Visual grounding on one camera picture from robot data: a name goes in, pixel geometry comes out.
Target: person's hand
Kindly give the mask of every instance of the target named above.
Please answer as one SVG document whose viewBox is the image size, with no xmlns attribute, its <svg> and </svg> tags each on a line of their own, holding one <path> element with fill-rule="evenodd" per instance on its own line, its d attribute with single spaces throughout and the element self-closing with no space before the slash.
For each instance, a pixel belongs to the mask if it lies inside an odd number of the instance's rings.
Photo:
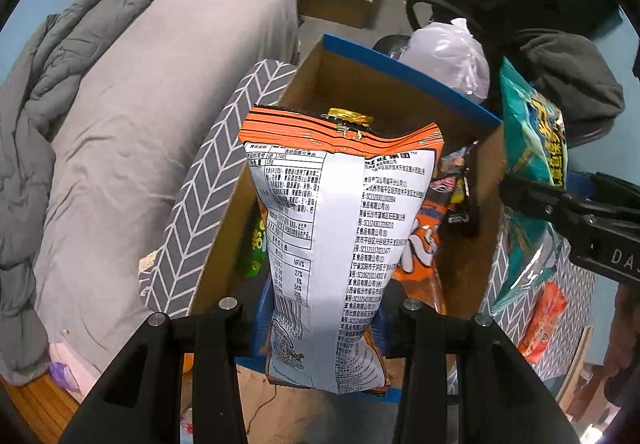
<svg viewBox="0 0 640 444">
<path fill-rule="evenodd" d="M 640 334 L 640 302 L 636 294 L 620 284 L 616 293 L 616 311 L 611 322 L 609 346 L 604 356 L 604 373 L 615 376 L 628 368 L 634 357 L 634 346 Z"/>
</svg>

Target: bed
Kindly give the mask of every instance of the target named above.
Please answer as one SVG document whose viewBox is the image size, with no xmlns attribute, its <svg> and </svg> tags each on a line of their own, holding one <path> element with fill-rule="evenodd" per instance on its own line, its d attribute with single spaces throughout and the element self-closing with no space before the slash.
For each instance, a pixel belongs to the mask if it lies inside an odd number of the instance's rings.
<svg viewBox="0 0 640 444">
<path fill-rule="evenodd" d="M 155 0 L 82 79 L 52 141 L 54 178 L 34 273 L 52 355 L 85 395 L 150 313 L 138 261 L 236 85 L 291 60 L 295 0 Z"/>
</svg>

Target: gray blanket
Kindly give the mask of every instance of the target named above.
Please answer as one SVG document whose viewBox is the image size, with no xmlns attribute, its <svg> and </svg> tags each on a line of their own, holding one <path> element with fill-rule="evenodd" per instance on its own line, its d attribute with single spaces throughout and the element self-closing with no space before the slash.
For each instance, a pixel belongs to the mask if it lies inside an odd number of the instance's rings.
<svg viewBox="0 0 640 444">
<path fill-rule="evenodd" d="M 33 310 L 55 155 L 50 130 L 82 76 L 153 0 L 77 0 L 33 34 L 0 87 L 0 374 L 24 384 L 46 370 Z"/>
</svg>

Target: metal bolt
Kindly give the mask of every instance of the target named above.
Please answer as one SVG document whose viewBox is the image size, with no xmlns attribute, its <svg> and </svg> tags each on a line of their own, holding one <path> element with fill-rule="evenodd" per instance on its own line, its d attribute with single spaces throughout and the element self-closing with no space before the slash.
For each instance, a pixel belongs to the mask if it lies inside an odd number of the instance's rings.
<svg viewBox="0 0 640 444">
<path fill-rule="evenodd" d="M 479 312 L 474 316 L 474 321 L 481 327 L 488 327 L 494 322 L 494 319 L 484 312 Z"/>
<path fill-rule="evenodd" d="M 422 302 L 419 299 L 407 298 L 402 302 L 402 305 L 404 305 L 407 310 L 420 310 Z"/>
<path fill-rule="evenodd" d="M 166 318 L 166 316 L 164 314 L 162 314 L 161 312 L 154 312 L 151 316 L 149 316 L 146 319 L 146 321 L 152 327 L 159 327 L 159 326 L 162 325 L 162 323 L 164 323 L 164 318 Z"/>
<path fill-rule="evenodd" d="M 218 302 L 218 307 L 222 310 L 231 310 L 238 305 L 238 300 L 233 296 L 227 296 Z"/>
</svg>

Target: green snack bag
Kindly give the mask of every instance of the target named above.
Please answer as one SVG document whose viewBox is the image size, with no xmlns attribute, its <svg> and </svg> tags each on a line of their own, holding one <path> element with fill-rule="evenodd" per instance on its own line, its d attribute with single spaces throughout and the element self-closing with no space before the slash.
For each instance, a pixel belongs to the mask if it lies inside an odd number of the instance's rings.
<svg viewBox="0 0 640 444">
<path fill-rule="evenodd" d="M 565 187 L 566 141 L 562 113 L 505 59 L 500 69 L 507 171 L 523 179 Z M 509 267 L 492 310 L 556 272 L 559 237 L 549 222 L 512 212 L 508 224 Z"/>
<path fill-rule="evenodd" d="M 251 235 L 251 253 L 244 275 L 247 278 L 255 277 L 260 271 L 260 266 L 267 255 L 267 233 L 262 216 L 258 216 L 254 231 Z"/>
</svg>

